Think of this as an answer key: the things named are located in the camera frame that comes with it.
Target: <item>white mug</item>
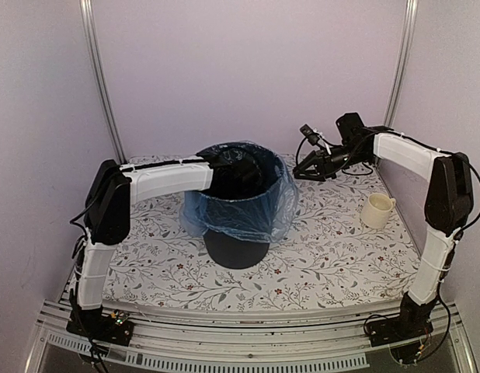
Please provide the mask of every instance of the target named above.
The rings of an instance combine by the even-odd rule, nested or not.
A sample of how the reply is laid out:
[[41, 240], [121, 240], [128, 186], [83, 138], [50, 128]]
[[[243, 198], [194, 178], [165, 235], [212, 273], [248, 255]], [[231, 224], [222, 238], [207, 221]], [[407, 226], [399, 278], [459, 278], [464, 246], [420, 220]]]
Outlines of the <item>white mug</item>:
[[395, 207], [395, 198], [386, 194], [370, 194], [361, 211], [361, 221], [370, 228], [385, 228], [390, 213]]

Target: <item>lavender wall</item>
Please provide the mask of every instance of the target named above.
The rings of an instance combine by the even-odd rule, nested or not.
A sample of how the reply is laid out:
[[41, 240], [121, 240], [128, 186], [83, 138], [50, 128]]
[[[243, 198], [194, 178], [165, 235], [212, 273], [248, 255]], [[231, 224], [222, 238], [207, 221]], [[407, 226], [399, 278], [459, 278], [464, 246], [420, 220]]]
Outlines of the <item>lavender wall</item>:
[[128, 155], [250, 139], [294, 152], [308, 122], [384, 118], [405, 2], [98, 0], [94, 13]]
[[[394, 127], [428, 144], [465, 152], [480, 172], [480, 2], [419, 2]], [[384, 164], [382, 173], [422, 246], [426, 183], [393, 165]], [[480, 193], [474, 185], [478, 211]], [[459, 244], [445, 288], [460, 310], [480, 369], [480, 222]]]
[[71, 269], [67, 221], [111, 157], [78, 1], [0, 2], [0, 373], [24, 369]]

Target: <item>blue plastic bag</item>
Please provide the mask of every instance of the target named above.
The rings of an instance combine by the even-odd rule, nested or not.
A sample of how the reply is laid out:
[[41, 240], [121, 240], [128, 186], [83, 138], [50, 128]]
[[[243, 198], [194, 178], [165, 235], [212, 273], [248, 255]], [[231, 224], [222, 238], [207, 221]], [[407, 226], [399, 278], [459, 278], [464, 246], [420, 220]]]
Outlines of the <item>blue plastic bag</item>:
[[[210, 195], [210, 191], [185, 192], [180, 221], [191, 236], [202, 236], [212, 229], [250, 242], [279, 242], [285, 237], [294, 219], [298, 191], [280, 156], [252, 142], [213, 145], [197, 155], [206, 159], [221, 157], [222, 162], [253, 158], [262, 170], [263, 179], [254, 186], [259, 193], [248, 198], [224, 199]], [[235, 188], [234, 184], [224, 185]], [[222, 190], [222, 187], [223, 184], [216, 185], [215, 193], [228, 194], [228, 190]], [[242, 192], [250, 193], [252, 188]]]

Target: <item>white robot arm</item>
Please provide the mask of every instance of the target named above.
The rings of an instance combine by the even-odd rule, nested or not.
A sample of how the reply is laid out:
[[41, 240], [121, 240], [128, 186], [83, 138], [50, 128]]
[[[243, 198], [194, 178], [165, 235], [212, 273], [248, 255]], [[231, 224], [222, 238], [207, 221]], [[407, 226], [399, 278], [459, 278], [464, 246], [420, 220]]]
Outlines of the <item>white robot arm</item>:
[[[402, 299], [399, 317], [369, 324], [373, 345], [422, 336], [425, 330], [432, 330], [429, 316], [437, 303], [439, 283], [447, 274], [456, 241], [473, 208], [468, 158], [425, 148], [386, 127], [365, 127], [357, 113], [345, 114], [337, 126], [343, 144], [331, 148], [320, 145], [318, 141], [324, 139], [309, 126], [301, 128], [305, 140], [320, 150], [297, 163], [295, 178], [325, 181], [335, 178], [341, 169], [378, 157], [430, 183], [425, 206], [427, 238], [416, 279]], [[77, 217], [85, 214], [86, 234], [77, 259], [77, 282], [71, 291], [73, 311], [68, 331], [86, 335], [89, 330], [94, 339], [129, 344], [131, 322], [116, 315], [121, 327], [113, 328], [114, 320], [102, 316], [102, 292], [113, 252], [130, 231], [130, 206], [164, 194], [206, 190], [217, 167], [221, 165], [201, 157], [142, 166], [105, 161], [100, 166], [86, 208]]]
[[372, 345], [381, 345], [431, 333], [430, 312], [437, 303], [439, 284], [447, 275], [454, 247], [462, 237], [473, 209], [468, 157], [443, 152], [396, 134], [386, 127], [365, 127], [357, 113], [336, 121], [342, 145], [322, 146], [323, 140], [308, 125], [305, 140], [320, 150], [311, 152], [294, 168], [295, 178], [325, 181], [359, 162], [387, 159], [429, 183], [426, 197], [426, 242], [416, 278], [401, 303], [400, 315], [368, 324]]
[[[129, 205], [132, 206], [148, 198], [186, 190], [206, 190], [210, 186], [213, 175], [210, 165], [204, 159], [197, 157], [157, 163], [144, 168], [134, 165], [122, 165], [119, 167], [119, 170], [120, 174], [126, 179], [123, 180], [126, 183], [119, 184], [119, 188], [124, 189], [124, 193], [127, 195], [127, 187], [129, 187], [129, 201], [128, 198], [124, 198], [122, 201], [117, 201], [116, 198], [112, 199], [112, 204], [121, 203], [127, 205], [124, 213], [119, 216], [110, 216], [110, 212], [107, 212], [106, 216], [105, 214], [98, 215], [104, 217], [105, 221], [110, 220], [108, 228], [102, 227], [101, 229], [101, 221], [95, 226], [95, 218], [89, 220], [90, 228], [87, 230], [83, 261], [82, 265], [78, 266], [80, 270], [78, 273], [78, 304], [84, 310], [98, 309], [102, 306], [103, 285], [109, 269], [110, 259], [117, 248], [117, 244], [122, 242], [129, 232], [129, 216], [127, 216], [129, 214]], [[100, 208], [105, 208], [106, 211], [110, 210], [110, 207], [107, 206], [101, 206]], [[96, 237], [92, 234], [94, 228], [97, 229]]]

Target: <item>floral tablecloth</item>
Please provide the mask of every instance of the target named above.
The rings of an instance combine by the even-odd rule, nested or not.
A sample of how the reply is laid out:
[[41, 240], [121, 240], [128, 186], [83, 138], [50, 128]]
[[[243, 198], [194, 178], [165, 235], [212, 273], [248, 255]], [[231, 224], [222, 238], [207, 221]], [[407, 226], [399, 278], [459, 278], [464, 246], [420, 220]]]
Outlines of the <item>floral tablecloth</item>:
[[[294, 157], [286, 160], [291, 169]], [[359, 166], [350, 170], [359, 171]], [[131, 232], [112, 258], [104, 298], [232, 312], [343, 307], [400, 298], [419, 265], [403, 222], [395, 211], [382, 230], [370, 229], [359, 219], [368, 194], [386, 193], [378, 175], [340, 174], [324, 183], [296, 184], [299, 205], [287, 237], [271, 245], [263, 262], [246, 270], [220, 267], [208, 256], [202, 238], [183, 231], [178, 218], [182, 193], [135, 205]]]

